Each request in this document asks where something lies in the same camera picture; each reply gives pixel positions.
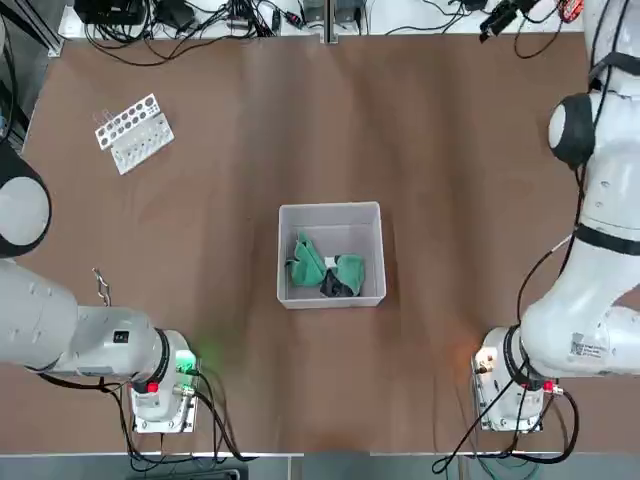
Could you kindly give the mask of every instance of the floor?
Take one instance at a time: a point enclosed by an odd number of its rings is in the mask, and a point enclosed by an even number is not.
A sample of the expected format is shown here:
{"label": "floor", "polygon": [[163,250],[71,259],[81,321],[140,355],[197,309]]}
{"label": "floor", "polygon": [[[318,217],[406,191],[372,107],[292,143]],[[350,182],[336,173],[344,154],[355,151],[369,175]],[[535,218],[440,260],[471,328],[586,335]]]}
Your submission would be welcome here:
{"label": "floor", "polygon": [[[229,460],[223,465],[227,469],[237,469],[241,478],[250,480],[426,480],[446,478],[431,473],[432,456],[371,457],[357,453],[324,453],[294,458],[290,465],[288,458],[261,458],[244,466]],[[449,468],[451,479],[486,479],[489,474],[482,471],[477,460],[461,459],[462,477],[459,476],[457,461]],[[495,479],[524,480],[596,480],[604,478],[637,478],[640,458],[627,455],[574,455],[561,465],[540,467],[536,475],[528,476],[529,466],[512,468],[499,466],[496,461],[486,461]],[[52,457],[2,457],[0,458],[0,479],[29,480],[125,480],[136,478],[190,478],[195,473],[200,480],[207,476],[207,461],[200,464],[184,464],[179,468],[161,467],[149,472],[145,477],[136,474],[124,456],[52,456]]]}

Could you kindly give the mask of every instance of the electronic device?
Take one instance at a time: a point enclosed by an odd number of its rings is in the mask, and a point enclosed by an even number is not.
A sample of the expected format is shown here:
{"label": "electronic device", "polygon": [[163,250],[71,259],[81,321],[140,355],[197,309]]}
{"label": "electronic device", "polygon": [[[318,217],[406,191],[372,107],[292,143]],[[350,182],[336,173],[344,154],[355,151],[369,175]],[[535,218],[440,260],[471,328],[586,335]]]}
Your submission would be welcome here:
{"label": "electronic device", "polygon": [[75,0],[73,9],[82,23],[142,25],[146,9],[142,0]]}
{"label": "electronic device", "polygon": [[155,18],[178,32],[184,32],[196,20],[193,8],[184,0],[160,0],[156,4]]}
{"label": "electronic device", "polygon": [[[365,7],[364,0],[335,0],[334,21],[349,23],[355,19],[355,12]],[[324,0],[303,0],[302,17],[306,22],[324,20]]]}

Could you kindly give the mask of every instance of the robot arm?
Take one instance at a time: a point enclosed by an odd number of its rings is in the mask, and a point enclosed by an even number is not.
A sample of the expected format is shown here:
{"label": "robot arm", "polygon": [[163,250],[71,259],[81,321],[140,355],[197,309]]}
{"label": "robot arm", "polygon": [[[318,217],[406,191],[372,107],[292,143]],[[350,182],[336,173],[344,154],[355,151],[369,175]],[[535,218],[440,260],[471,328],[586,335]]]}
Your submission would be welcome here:
{"label": "robot arm", "polygon": [[549,126],[556,157],[587,165],[579,224],[551,290],[474,358],[479,406],[511,385],[487,429],[527,431],[544,380],[640,373],[640,314],[614,306],[640,283],[640,1],[585,0],[583,18],[595,88],[565,98]]}
{"label": "robot arm", "polygon": [[[640,64],[640,2],[629,2],[626,11],[623,5],[604,12],[602,40],[592,55],[595,71],[612,51]],[[603,1],[585,4],[589,50],[603,9]],[[640,283],[640,77],[630,70],[614,65],[607,81],[607,69],[600,69],[599,83],[607,91],[569,97],[551,118],[552,151],[573,168],[588,162],[588,170],[566,268],[522,322],[521,343],[531,366],[549,378],[640,373],[640,316],[612,306]]]}
{"label": "robot arm", "polygon": [[145,432],[192,430],[193,378],[185,372],[196,361],[182,335],[128,308],[78,306],[67,289],[10,260],[36,248],[50,223],[44,182],[0,144],[0,362],[121,378],[132,386],[136,425]]}

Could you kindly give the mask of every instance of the white plastic bin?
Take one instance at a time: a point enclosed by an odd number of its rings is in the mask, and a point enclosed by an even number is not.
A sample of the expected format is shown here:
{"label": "white plastic bin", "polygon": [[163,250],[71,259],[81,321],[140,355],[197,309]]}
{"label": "white plastic bin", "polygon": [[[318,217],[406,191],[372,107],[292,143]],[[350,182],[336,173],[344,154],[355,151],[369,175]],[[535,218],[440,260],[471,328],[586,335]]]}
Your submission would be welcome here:
{"label": "white plastic bin", "polygon": [[[364,259],[360,296],[328,298],[320,286],[297,287],[285,263],[304,231],[321,257],[357,254]],[[278,228],[278,300],[289,309],[375,307],[387,294],[378,202],[282,205]]]}

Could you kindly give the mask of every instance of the table surface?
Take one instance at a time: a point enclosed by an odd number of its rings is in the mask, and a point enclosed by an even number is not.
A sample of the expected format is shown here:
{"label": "table surface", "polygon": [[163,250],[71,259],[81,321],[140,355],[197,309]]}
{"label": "table surface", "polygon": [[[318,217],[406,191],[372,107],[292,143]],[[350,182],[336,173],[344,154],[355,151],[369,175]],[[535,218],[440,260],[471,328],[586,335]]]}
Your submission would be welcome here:
{"label": "table surface", "polygon": [[[224,0],[193,0],[191,3],[203,10],[213,11],[220,7],[220,5],[224,3]],[[296,14],[300,12],[298,0],[274,0],[274,3],[283,10],[288,10]],[[498,0],[488,0],[485,12],[493,9],[497,3]],[[441,26],[447,25],[451,20],[450,16],[444,15],[440,10],[448,14],[455,13],[459,8],[459,3],[449,4],[449,0],[430,0],[429,2],[423,0],[366,0],[365,6],[370,35],[384,35],[393,29],[407,25],[426,29],[422,31],[406,29],[394,32],[394,34],[415,35],[440,33],[442,31]],[[554,0],[540,0],[529,13],[529,17],[534,20],[544,19],[554,8]],[[264,18],[271,18],[272,7],[267,3],[261,3],[259,10]],[[194,12],[200,22],[203,22],[209,17],[208,13],[198,10],[197,8],[194,8]],[[469,33],[478,35],[480,33],[480,23],[486,18],[487,14],[482,11],[473,12],[468,17],[457,21],[446,33]],[[515,33],[520,26],[521,19],[522,16],[519,16],[517,20],[514,20],[505,28],[504,33]],[[580,16],[576,21],[562,25],[562,32],[582,31],[582,23],[582,16]],[[551,15],[546,21],[541,23],[524,23],[522,25],[522,32],[556,32],[559,27],[559,16]],[[338,36],[358,35],[359,33],[356,25],[353,23],[337,26],[335,31]],[[65,8],[58,32],[60,35],[69,39],[85,38],[84,24],[76,15],[73,7]],[[93,29],[90,29],[89,32],[92,36],[95,36]],[[134,35],[137,34],[137,32],[138,30],[133,30]],[[320,32],[322,32],[322,28],[314,27],[298,30],[286,22],[283,22],[281,35],[317,35]],[[173,38],[175,36],[175,30],[169,27],[164,29],[157,27],[154,33],[158,39]],[[217,38],[232,33],[224,22],[218,22],[207,28],[202,38]]]}
{"label": "table surface", "polygon": [[[139,69],[67,45],[25,150],[51,190],[53,224],[20,263],[90,305],[100,267],[115,304],[181,331],[219,375],[245,452],[451,451],[471,421],[472,354],[490,328],[514,322],[524,274],[573,216],[573,176],[543,137],[555,103],[585,84],[582,37],[530,61],[511,42],[227,41]],[[143,47],[127,54],[148,59]],[[176,139],[119,176],[93,118],[150,92]],[[387,298],[285,310],[278,207],[365,200],[382,208]],[[549,288],[558,260],[525,302]],[[15,367],[0,376],[0,453],[124,450],[108,397]],[[637,381],[562,383],[580,406],[578,450],[638,451]],[[210,428],[201,409],[196,433],[164,448],[211,451]],[[510,440],[482,434],[479,448]],[[156,435],[136,441],[159,448]],[[521,446],[561,450],[558,420]]]}

